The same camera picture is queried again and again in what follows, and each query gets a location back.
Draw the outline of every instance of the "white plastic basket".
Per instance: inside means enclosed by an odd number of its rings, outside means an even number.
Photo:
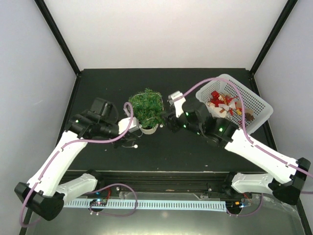
[[[232,82],[241,93],[241,96],[244,99],[245,108],[253,110],[253,121],[246,121],[246,130],[248,134],[256,131],[264,122],[268,120],[270,115],[273,113],[273,108],[261,99],[256,93],[251,91],[249,88],[238,82],[235,78],[231,77],[228,74],[222,74],[218,77],[224,78]],[[236,97],[237,93],[232,86],[222,81],[211,81],[204,85],[197,93],[196,98],[205,103],[209,112],[215,116],[214,111],[208,107],[207,103],[212,98],[211,93],[217,91],[223,94],[230,94],[231,97]],[[233,123],[239,125],[242,128],[242,116],[238,115],[236,112],[233,112],[233,116],[229,116]]]

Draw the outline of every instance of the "artificial plant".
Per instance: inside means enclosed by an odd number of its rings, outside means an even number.
[[[163,123],[160,116],[163,111],[163,102],[159,92],[146,88],[144,92],[131,96],[129,102],[133,106],[134,116],[143,129],[151,129]]]

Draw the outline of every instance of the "white cable tray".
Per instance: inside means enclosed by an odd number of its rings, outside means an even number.
[[[65,208],[89,208],[93,199],[76,198],[64,205]],[[92,208],[133,209],[135,200],[109,199],[106,206]],[[175,201],[175,200],[138,200],[139,210],[185,210],[226,212],[225,202],[220,201]]]

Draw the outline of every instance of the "silver floor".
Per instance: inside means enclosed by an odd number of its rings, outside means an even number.
[[[248,213],[258,206],[244,208]],[[127,213],[128,210],[107,212]],[[64,208],[57,218],[42,220],[27,235],[303,235],[297,211],[265,198],[260,211],[230,217],[218,211],[138,210],[126,218],[90,215],[87,209]]]

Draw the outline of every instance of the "white flower pot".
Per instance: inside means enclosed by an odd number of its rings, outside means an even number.
[[[158,127],[158,124],[152,129],[143,129],[140,127],[140,130],[142,131],[143,134],[151,135],[157,130],[157,127]]]

